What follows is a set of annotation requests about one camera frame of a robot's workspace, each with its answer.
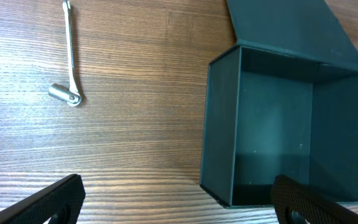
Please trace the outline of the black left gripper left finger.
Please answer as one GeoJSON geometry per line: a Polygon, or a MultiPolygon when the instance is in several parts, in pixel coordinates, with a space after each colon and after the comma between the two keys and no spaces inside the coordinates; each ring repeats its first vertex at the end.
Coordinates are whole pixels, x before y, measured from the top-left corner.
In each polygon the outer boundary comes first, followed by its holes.
{"type": "Polygon", "coordinates": [[[0,224],[76,224],[85,196],[81,176],[70,174],[0,211],[0,224]]]}

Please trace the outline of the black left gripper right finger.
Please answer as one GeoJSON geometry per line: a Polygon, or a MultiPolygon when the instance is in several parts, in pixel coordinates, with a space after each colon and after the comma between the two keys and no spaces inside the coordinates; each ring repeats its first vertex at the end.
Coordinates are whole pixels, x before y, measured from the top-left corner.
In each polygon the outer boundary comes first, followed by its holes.
{"type": "Polygon", "coordinates": [[[270,197],[280,224],[358,224],[358,214],[314,194],[285,175],[276,176],[270,197]]]}

